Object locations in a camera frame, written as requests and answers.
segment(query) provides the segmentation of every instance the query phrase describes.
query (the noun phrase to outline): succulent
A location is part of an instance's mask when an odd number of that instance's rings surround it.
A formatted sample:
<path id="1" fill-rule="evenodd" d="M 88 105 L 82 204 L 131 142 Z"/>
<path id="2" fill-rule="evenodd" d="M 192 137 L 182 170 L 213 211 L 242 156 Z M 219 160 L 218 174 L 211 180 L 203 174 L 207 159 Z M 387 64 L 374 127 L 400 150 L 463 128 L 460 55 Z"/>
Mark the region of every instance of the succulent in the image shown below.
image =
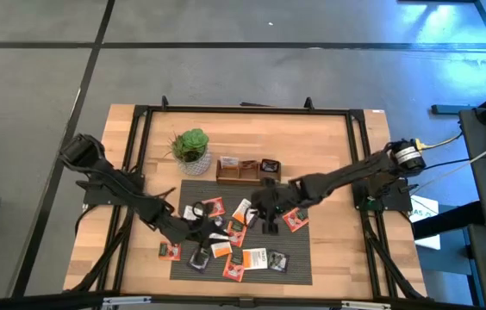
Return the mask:
<path id="1" fill-rule="evenodd" d="M 207 150 L 209 137 L 199 128 L 191 129 L 171 142 L 172 154 L 183 162 L 198 160 Z"/>

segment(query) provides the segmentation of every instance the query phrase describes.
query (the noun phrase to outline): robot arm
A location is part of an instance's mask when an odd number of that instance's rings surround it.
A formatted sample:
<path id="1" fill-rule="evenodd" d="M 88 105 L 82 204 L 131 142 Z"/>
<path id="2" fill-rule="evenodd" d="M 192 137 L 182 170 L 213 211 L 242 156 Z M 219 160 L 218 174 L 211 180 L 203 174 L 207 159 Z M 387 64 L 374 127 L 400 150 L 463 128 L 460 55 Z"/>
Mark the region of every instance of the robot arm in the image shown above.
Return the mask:
<path id="1" fill-rule="evenodd" d="M 387 144 L 382 151 L 371 154 L 355 164 L 349 164 L 329 173 L 314 173 L 277 185 L 264 180 L 264 189 L 252 194 L 251 213 L 265 220 L 263 233 L 277 233 L 273 222 L 278 214 L 292 208 L 309 208 L 319 204 L 339 187 L 362 179 L 375 179 L 369 191 L 371 196 L 381 195 L 383 189 L 400 177 L 413 177 L 425 169 L 425 161 L 413 141 Z"/>
<path id="2" fill-rule="evenodd" d="M 179 244 L 185 239 L 200 244 L 214 243 L 215 240 L 209 240 L 211 233 L 227 235 L 207 216 L 209 206 L 203 206 L 204 214 L 196 220 L 172 216 L 174 207 L 170 203 L 161 195 L 144 194 L 124 172 L 115 170 L 105 158 L 103 145 L 90 135 L 77 135 L 61 150 L 59 158 L 68 169 L 92 177 L 111 193 L 122 198 L 138 214 L 141 221 L 152 230 L 159 229 L 173 244 Z"/>

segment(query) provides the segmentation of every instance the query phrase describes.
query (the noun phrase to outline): white cable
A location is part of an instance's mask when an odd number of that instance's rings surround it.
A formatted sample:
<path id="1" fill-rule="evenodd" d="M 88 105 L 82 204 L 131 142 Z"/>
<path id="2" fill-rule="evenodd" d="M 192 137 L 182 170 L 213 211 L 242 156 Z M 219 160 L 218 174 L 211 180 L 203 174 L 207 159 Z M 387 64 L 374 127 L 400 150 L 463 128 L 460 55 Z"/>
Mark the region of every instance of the white cable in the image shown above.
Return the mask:
<path id="1" fill-rule="evenodd" d="M 486 151 L 484 151 L 483 153 L 481 153 L 480 155 L 478 155 L 477 157 L 473 158 L 472 160 L 468 161 L 467 163 L 465 164 L 462 164 L 460 165 L 458 168 L 454 169 L 454 170 L 451 170 L 450 172 L 447 172 L 445 174 L 443 174 L 442 176 L 440 177 L 436 177 L 434 178 L 433 180 L 421 185 L 418 189 L 415 190 L 415 192 L 413 192 L 411 195 L 415 195 L 418 191 L 424 189 L 427 185 L 430 185 L 432 183 L 435 183 L 437 181 L 439 181 L 440 179 L 444 178 L 444 177 L 448 177 L 450 176 L 452 173 L 464 168 L 465 166 L 468 166 L 470 164 L 473 164 L 474 162 L 476 162 L 478 159 L 482 158 L 484 155 L 486 155 Z"/>
<path id="2" fill-rule="evenodd" d="M 423 150 L 429 150 L 429 149 L 432 149 L 432 148 L 435 148 L 435 147 L 439 147 L 439 146 L 443 146 L 443 145 L 446 145 L 450 142 L 453 142 L 454 140 L 457 140 L 461 137 L 463 133 L 459 133 L 457 136 L 453 137 L 453 138 L 450 138 L 450 139 L 447 139 L 447 140 L 444 140 L 440 143 L 437 143 L 435 145 L 432 145 L 432 146 L 428 146 L 426 144 L 423 144 L 419 141 L 419 139 L 416 139 L 415 140 L 415 143 L 417 144 L 417 148 L 420 150 L 420 151 L 423 151 Z"/>

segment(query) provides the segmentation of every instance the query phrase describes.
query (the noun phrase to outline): gray floor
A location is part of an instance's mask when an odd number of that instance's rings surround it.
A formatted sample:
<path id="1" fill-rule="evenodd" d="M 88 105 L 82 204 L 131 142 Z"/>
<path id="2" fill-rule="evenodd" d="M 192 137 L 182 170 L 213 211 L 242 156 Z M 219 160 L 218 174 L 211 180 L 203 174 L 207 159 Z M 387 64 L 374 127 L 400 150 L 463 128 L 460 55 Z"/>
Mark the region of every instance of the gray floor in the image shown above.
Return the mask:
<path id="1" fill-rule="evenodd" d="M 106 1 L 19 3 L 0 0 L 0 40 L 93 41 Z M 105 40 L 485 43 L 486 29 L 468 3 L 117 0 Z M 89 53 L 0 49 L 0 297 L 7 294 Z M 311 96 L 318 108 L 384 109 L 393 139 L 433 143 L 458 133 L 458 120 L 430 115 L 430 105 L 486 100 L 486 53 L 102 50 L 77 130 L 100 137 L 111 103 L 158 104 L 162 95 L 171 104 L 283 107 L 302 106 Z M 465 158 L 464 142 L 425 157 L 429 164 Z M 413 181 L 424 183 L 450 169 Z M 61 290 L 83 194 L 74 185 L 79 178 L 64 174 L 28 294 Z M 457 179 L 459 189 L 452 186 Z M 420 195 L 454 205 L 477 198 L 469 169 Z M 470 303 L 466 289 L 451 297 L 437 293 L 440 282 L 463 287 L 462 277 L 425 276 L 438 300 Z"/>

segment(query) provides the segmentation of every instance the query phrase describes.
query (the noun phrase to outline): gray mat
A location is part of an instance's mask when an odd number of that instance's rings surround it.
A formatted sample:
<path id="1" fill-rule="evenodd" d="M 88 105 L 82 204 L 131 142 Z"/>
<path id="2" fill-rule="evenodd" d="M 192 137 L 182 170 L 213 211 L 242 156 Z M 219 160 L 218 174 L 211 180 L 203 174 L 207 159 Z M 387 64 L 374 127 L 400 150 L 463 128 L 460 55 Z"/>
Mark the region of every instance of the gray mat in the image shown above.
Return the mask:
<path id="1" fill-rule="evenodd" d="M 257 186 L 219 185 L 211 181 L 183 180 L 180 194 L 180 208 L 183 212 L 186 205 L 210 198 L 222 197 L 226 213 L 223 215 L 227 222 L 232 220 L 232 214 L 241 200 L 251 200 L 251 193 L 259 189 Z M 275 270 L 246 270 L 242 282 L 277 283 L 277 284 L 308 284 L 312 285 L 312 271 L 310 265 L 310 237 L 308 225 L 296 232 L 291 232 L 280 217 L 276 221 L 279 225 L 279 235 L 262 234 L 262 220 L 258 220 L 252 229 L 246 232 L 243 245 L 239 248 L 232 245 L 234 253 L 241 254 L 242 249 L 267 248 L 281 251 L 290 256 L 287 273 Z M 199 273 L 186 264 L 191 253 L 197 247 L 195 242 L 182 243 L 182 259 L 172 262 L 171 280 L 219 281 L 233 282 L 222 276 L 227 256 L 211 258 L 204 273 Z"/>

